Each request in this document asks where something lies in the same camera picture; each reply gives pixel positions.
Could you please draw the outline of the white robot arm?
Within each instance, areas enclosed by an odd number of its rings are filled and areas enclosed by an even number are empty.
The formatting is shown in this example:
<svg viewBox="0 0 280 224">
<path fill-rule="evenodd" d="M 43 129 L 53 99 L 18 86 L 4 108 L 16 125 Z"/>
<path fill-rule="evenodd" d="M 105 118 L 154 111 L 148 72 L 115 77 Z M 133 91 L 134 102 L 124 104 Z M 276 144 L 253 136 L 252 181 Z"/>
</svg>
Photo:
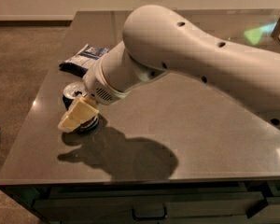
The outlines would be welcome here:
<svg viewBox="0 0 280 224">
<path fill-rule="evenodd" d="M 225 41 L 166 7 L 143 6 L 124 23 L 122 41 L 92 63 L 58 128 L 70 133 L 131 89 L 169 73 L 205 81 L 280 130 L 280 53 Z"/>
</svg>

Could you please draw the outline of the white gripper with vent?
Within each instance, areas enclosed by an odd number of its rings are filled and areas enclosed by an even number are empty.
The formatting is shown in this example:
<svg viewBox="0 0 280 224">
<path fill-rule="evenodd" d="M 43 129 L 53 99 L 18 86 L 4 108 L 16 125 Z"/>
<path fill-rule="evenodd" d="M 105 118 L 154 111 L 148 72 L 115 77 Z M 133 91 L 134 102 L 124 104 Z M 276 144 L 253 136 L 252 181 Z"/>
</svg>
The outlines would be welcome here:
<svg viewBox="0 0 280 224">
<path fill-rule="evenodd" d="M 106 80 L 103 73 L 103 59 L 97 60 L 83 77 L 90 97 L 102 105 L 112 105 L 125 98 L 127 92 L 115 90 Z M 74 131 L 80 124 L 94 118 L 99 113 L 91 100 L 79 96 L 70 105 L 68 114 L 58 124 L 58 129 L 65 133 Z"/>
</svg>

